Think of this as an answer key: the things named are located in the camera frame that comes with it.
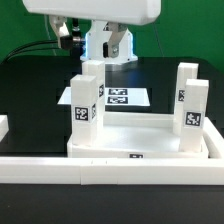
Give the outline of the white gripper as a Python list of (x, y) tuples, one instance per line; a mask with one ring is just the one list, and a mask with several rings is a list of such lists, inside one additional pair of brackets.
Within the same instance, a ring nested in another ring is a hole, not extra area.
[(71, 50), (73, 47), (73, 36), (68, 31), (66, 17), (108, 21), (104, 31), (111, 31), (111, 36), (103, 43), (104, 58), (119, 56), (119, 43), (127, 31), (127, 26), (124, 24), (146, 25), (154, 22), (161, 13), (162, 4), (161, 0), (22, 0), (22, 2), (30, 13), (50, 15), (50, 25), (57, 37), (58, 46), (63, 50)]

